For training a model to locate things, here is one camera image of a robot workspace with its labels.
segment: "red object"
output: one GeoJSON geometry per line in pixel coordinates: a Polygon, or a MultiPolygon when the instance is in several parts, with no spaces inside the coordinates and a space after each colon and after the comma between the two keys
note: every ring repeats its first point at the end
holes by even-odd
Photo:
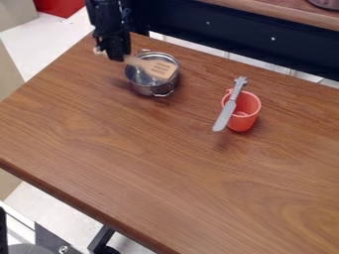
{"type": "Polygon", "coordinates": [[[34,0],[37,10],[52,15],[68,18],[80,10],[84,0],[34,0]]]}
{"type": "MultiPolygon", "coordinates": [[[[233,89],[228,89],[225,97],[221,101],[222,107],[230,99],[233,89]]],[[[262,102],[253,93],[242,91],[237,99],[237,107],[228,122],[228,128],[233,131],[247,131],[252,128],[258,118],[262,102]]]]}

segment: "slotted spatula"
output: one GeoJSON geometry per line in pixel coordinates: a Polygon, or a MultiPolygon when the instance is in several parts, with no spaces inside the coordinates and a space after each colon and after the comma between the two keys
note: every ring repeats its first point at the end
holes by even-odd
{"type": "Polygon", "coordinates": [[[170,79],[175,71],[177,65],[161,60],[142,60],[137,57],[125,56],[125,63],[140,67],[148,75],[157,77],[159,79],[170,79]]]}

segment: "wall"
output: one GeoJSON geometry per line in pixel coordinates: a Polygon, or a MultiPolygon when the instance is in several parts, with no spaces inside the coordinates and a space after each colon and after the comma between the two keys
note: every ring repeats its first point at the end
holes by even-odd
{"type": "Polygon", "coordinates": [[[0,32],[37,17],[33,0],[0,0],[0,32]]]}
{"type": "MultiPolygon", "coordinates": [[[[0,40],[0,100],[23,83],[23,79],[0,40]]],[[[4,200],[20,182],[19,179],[0,169],[0,200],[4,200]]]]}

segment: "wooden spatula handle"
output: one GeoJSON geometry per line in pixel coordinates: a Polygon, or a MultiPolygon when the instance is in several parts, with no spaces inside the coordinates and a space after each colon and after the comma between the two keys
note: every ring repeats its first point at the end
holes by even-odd
{"type": "Polygon", "coordinates": [[[145,64],[145,60],[141,60],[137,57],[125,55],[124,57],[125,64],[129,64],[132,66],[143,66],[145,64]]]}

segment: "spatula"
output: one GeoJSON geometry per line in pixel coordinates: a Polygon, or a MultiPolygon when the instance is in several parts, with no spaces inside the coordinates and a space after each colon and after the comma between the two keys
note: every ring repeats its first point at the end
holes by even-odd
{"type": "Polygon", "coordinates": [[[225,129],[228,121],[231,119],[232,114],[237,107],[237,98],[245,85],[247,85],[247,78],[245,76],[239,76],[235,80],[235,85],[231,98],[224,106],[224,109],[221,111],[218,120],[213,126],[214,132],[220,132],[225,129]]]}
{"type": "Polygon", "coordinates": [[[125,63],[143,69],[148,75],[159,79],[170,79],[177,66],[161,60],[142,60],[133,56],[125,56],[125,63]]]}

